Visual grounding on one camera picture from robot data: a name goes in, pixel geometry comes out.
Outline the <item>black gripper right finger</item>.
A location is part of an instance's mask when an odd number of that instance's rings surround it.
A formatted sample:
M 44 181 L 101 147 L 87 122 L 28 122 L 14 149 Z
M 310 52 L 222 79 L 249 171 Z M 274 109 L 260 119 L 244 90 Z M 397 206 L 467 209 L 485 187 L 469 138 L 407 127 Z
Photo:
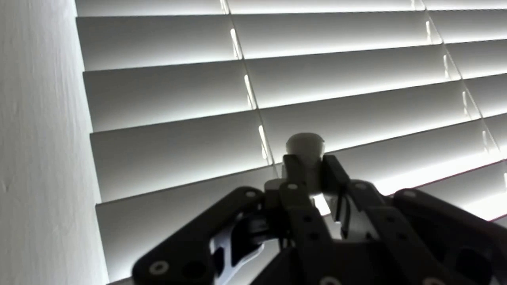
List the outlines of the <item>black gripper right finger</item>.
M 507 230 L 418 189 L 383 196 L 321 158 L 321 190 L 345 241 L 385 249 L 409 285 L 507 285 Z

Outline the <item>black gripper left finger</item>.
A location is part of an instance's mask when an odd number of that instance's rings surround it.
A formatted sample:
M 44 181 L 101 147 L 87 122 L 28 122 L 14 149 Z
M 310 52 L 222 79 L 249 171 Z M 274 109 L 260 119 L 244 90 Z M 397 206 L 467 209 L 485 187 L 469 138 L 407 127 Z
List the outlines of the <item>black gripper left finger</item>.
M 339 285 L 334 241 L 312 203 L 336 195 L 339 162 L 323 155 L 306 165 L 283 158 L 285 176 L 237 187 L 144 253 L 131 269 L 134 285 L 226 285 L 266 242 L 279 252 L 252 285 Z

